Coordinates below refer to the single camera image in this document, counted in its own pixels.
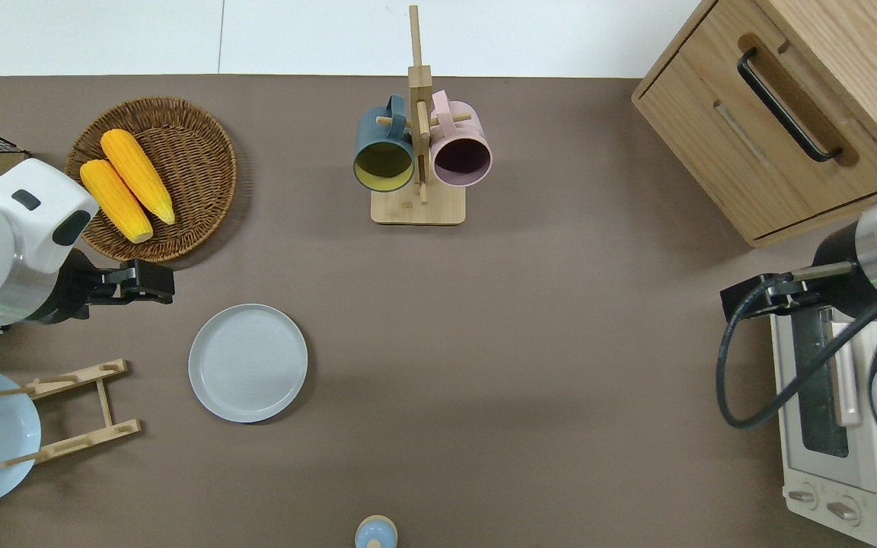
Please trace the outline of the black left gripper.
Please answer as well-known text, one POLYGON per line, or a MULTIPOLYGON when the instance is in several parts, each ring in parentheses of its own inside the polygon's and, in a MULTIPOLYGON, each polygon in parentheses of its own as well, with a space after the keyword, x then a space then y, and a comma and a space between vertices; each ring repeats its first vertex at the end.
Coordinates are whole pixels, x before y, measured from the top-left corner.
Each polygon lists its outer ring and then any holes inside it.
POLYGON ((175 296, 174 271, 147 261, 126 261, 115 269, 100 269, 91 261, 77 267, 82 307, 153 301, 171 304, 175 296))

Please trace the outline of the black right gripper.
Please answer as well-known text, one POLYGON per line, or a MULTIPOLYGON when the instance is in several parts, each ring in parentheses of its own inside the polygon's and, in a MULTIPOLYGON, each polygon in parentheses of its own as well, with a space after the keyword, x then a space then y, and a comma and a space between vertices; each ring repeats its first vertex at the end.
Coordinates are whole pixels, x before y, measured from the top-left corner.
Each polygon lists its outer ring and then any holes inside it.
POLYGON ((831 299, 824 294, 824 287, 830 282, 841 277, 848 278, 856 270, 853 261, 840 261, 808 265, 789 272, 777 273, 773 277, 751 277, 744 281, 730 285, 719 292, 724 316, 727 320, 733 319, 738 306, 759 285, 769 288, 762 295, 756 296, 746 305, 741 319, 748 320, 769 314, 770 298, 773 299, 773 307, 776 310, 798 310, 809 307, 832 307, 831 299))

